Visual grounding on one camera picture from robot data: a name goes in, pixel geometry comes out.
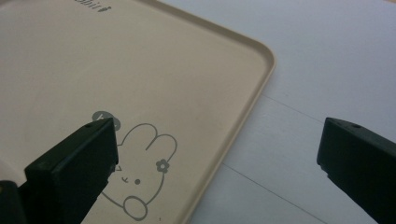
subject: flower on rabbit ear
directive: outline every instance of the flower on rabbit ear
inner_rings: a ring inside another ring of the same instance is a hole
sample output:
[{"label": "flower on rabbit ear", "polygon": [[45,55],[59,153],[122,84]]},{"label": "flower on rabbit ear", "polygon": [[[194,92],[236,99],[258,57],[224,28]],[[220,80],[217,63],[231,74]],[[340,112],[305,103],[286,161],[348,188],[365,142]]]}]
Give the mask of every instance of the flower on rabbit ear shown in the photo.
[{"label": "flower on rabbit ear", "polygon": [[163,172],[164,174],[168,172],[168,168],[170,165],[166,160],[162,159],[160,161],[157,161],[155,164],[157,165],[158,172]]}]

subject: bunny illustration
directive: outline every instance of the bunny illustration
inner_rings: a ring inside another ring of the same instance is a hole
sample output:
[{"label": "bunny illustration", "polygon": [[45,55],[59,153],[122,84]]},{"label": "bunny illustration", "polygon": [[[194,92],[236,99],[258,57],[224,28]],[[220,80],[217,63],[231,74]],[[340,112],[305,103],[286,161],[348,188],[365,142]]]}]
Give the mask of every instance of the bunny illustration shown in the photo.
[{"label": "bunny illustration", "polygon": [[177,140],[170,134],[159,134],[152,124],[141,123],[124,136],[118,147],[119,164],[102,194],[129,217],[141,221],[161,192],[170,160],[177,151]]}]

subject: white table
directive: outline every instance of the white table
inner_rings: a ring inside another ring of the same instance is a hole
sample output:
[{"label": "white table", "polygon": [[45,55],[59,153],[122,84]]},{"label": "white table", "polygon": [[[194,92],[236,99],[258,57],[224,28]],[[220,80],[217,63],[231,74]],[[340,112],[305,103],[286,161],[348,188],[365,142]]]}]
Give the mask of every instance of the white table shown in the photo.
[{"label": "white table", "polygon": [[316,164],[326,117],[396,142],[396,4],[164,0],[260,40],[277,67],[191,223],[375,223]]}]

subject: beige tray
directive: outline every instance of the beige tray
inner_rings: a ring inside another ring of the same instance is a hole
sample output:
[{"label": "beige tray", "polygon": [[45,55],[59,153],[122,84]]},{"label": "beige tray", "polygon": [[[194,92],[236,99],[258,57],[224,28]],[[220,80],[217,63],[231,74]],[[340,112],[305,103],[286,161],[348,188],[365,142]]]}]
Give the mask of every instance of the beige tray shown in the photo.
[{"label": "beige tray", "polygon": [[0,1],[0,177],[20,184],[39,155],[113,116],[120,166],[84,223],[185,223],[274,55],[157,1],[80,1]]}]

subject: black object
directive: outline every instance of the black object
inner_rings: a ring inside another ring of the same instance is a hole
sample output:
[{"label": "black object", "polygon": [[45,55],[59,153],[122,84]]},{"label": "black object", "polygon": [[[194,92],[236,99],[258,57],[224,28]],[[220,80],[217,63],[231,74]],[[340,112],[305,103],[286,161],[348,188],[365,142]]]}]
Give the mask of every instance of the black object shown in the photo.
[{"label": "black object", "polygon": [[360,125],[327,118],[318,164],[374,220],[396,223],[396,144]]},{"label": "black object", "polygon": [[0,223],[81,223],[118,161],[113,119],[84,125],[27,166],[18,189],[0,181]]}]

